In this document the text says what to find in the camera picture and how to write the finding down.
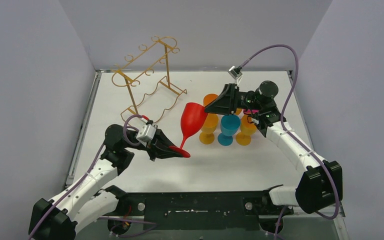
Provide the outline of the orange wine glass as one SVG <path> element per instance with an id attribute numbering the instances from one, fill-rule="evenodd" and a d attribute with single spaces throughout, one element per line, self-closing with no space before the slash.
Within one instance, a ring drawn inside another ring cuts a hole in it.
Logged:
<path id="1" fill-rule="evenodd" d="M 207 94 L 207 95 L 203 98 L 203 106 L 206 107 L 206 106 L 209 105 L 211 102 L 213 102 L 217 97 L 218 97 L 218 95 L 215 94 L 215 93 Z"/>

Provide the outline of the blue wine glass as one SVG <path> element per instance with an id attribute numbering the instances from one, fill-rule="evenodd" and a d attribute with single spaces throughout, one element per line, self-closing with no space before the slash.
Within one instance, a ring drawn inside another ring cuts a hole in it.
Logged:
<path id="1" fill-rule="evenodd" d="M 237 133 L 241 125 L 241 120 L 237 115 L 224 115 L 220 121 L 221 133 L 217 136 L 217 141 L 222 146 L 230 146 L 233 143 L 233 136 Z"/>

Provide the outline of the red wine glass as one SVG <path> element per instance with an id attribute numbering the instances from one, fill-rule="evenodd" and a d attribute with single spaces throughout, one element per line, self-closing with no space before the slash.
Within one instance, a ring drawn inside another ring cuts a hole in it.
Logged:
<path id="1" fill-rule="evenodd" d="M 183 110 L 180 118 L 180 129 L 182 133 L 182 141 L 180 147 L 170 146 L 169 149 L 179 154 L 182 158 L 189 158 L 191 155 L 184 150 L 186 141 L 203 127 L 208 113 L 205 107 L 196 102 L 188 102 Z"/>

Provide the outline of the yellow wine glass row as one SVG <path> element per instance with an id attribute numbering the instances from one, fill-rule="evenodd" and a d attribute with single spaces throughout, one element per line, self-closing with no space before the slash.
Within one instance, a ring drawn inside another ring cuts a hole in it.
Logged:
<path id="1" fill-rule="evenodd" d="M 215 140 L 214 131 L 217 129 L 219 117 L 216 114 L 209 113 L 201 127 L 199 141 L 204 145 L 212 144 Z"/>

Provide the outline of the pink wine glass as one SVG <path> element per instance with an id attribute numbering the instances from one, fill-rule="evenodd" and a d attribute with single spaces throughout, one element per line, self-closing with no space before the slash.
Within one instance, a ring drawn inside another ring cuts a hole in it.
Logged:
<path id="1" fill-rule="evenodd" d="M 243 109 L 244 115 L 254 115 L 257 114 L 259 111 L 256 109 Z"/>

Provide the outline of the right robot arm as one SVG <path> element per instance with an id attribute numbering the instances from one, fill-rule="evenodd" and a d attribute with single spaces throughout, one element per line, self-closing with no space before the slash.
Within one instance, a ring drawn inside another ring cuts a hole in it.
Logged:
<path id="1" fill-rule="evenodd" d="M 248 92 L 240 91 L 237 84 L 228 83 L 204 109 L 218 115 L 232 114 L 236 109 L 250 110 L 257 130 L 302 173 L 297 186 L 279 185 L 269 190 L 269 196 L 261 201 L 267 214 L 275 214 L 282 206 L 300 207 L 312 214 L 334 205 L 336 216 L 343 199 L 342 167 L 337 161 L 323 159 L 290 127 L 275 102 L 278 92 L 278 86 L 269 80 Z"/>

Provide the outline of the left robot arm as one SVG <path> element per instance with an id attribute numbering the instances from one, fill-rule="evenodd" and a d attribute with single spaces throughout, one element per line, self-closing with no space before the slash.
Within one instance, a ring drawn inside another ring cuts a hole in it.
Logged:
<path id="1" fill-rule="evenodd" d="M 151 122 L 142 129 L 110 125 L 86 172 L 61 193 L 49 200 L 41 198 L 34 204 L 28 239 L 73 240 L 78 232 L 104 214 L 125 214 L 129 202 L 123 198 L 126 195 L 123 190 L 116 187 L 105 189 L 102 194 L 98 192 L 129 167 L 135 156 L 131 149 L 145 151 L 152 161 L 191 156 Z"/>

